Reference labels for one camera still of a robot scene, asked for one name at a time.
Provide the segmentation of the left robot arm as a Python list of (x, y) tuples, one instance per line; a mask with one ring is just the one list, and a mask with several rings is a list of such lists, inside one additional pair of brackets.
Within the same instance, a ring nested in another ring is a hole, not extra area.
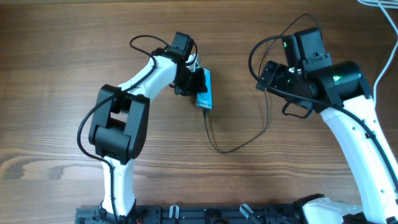
[(167, 86), (176, 95), (206, 93), (205, 69), (199, 66), (195, 41), (177, 32), (171, 44), (148, 54), (148, 64), (133, 78), (118, 86), (104, 85), (95, 107), (87, 114), (91, 125), (88, 140), (95, 147), (93, 158), (104, 170), (104, 200), (99, 216), (108, 223), (132, 223), (136, 198), (133, 191), (134, 161), (147, 136), (149, 107)]

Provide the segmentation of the Galaxy smartphone teal screen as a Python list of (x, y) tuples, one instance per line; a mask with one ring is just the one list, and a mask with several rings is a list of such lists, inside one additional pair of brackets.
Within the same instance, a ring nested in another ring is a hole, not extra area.
[(213, 109), (213, 95), (212, 95), (212, 87), (211, 87), (211, 73), (207, 68), (203, 68), (205, 75), (205, 86), (207, 88), (207, 92), (197, 93), (196, 97), (196, 105), (198, 107), (212, 110)]

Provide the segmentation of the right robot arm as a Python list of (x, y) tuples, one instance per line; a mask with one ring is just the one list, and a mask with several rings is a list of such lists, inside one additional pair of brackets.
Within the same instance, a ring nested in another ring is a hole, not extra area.
[(314, 194), (294, 203), (298, 223), (396, 223), (397, 161), (379, 125), (359, 65), (334, 64), (319, 29), (280, 35), (286, 64), (269, 61), (257, 89), (319, 114), (337, 139), (356, 181), (360, 205)]

